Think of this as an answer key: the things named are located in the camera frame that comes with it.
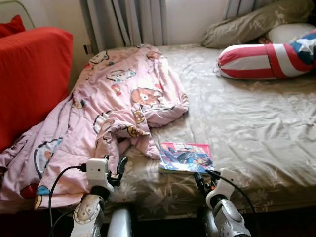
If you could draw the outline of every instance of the mattress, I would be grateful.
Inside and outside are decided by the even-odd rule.
[[[219,76],[221,50],[196,44],[159,47],[180,77],[189,112],[151,130],[161,142],[208,143],[216,170],[238,174],[236,184],[258,212],[316,205],[316,127],[314,72],[294,79],[240,80]],[[121,186],[107,214],[133,202],[139,220],[194,217],[201,205],[189,174],[159,172],[158,161],[131,147]],[[250,212],[235,191],[232,201]]]

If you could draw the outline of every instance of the book cover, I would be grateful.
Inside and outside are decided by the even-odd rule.
[[[214,170],[208,144],[161,143],[160,164],[163,172],[200,172]]]

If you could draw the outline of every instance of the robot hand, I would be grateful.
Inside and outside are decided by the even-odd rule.
[[[71,237],[99,237],[104,222],[104,208],[114,186],[120,185],[127,157],[123,157],[112,175],[108,170],[108,156],[104,159],[90,159],[86,164],[86,172],[90,193],[84,195],[76,207],[73,219],[74,228]]]
[[[203,213],[198,214],[201,215],[204,222],[205,236],[251,237],[249,230],[244,226],[242,215],[229,201],[235,188],[223,179],[218,180],[218,176],[214,178],[212,172],[208,173],[211,175],[211,184],[205,183],[199,173],[194,174],[198,189],[205,196],[206,204],[209,207],[209,209],[203,210]],[[222,169],[220,176],[233,181],[236,174]]]

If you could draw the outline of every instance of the book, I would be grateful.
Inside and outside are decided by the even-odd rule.
[[[161,143],[159,168],[174,173],[214,170],[211,148],[208,144]]]

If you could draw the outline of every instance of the dark floor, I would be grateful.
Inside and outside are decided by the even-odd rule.
[[[260,237],[316,237],[316,207],[258,215]],[[253,216],[244,216],[248,228],[253,228]],[[197,237],[196,219],[138,222],[136,237]],[[55,237],[69,237],[73,227],[71,218],[56,226]],[[0,215],[0,236],[48,236],[47,211],[26,211],[15,215]]]

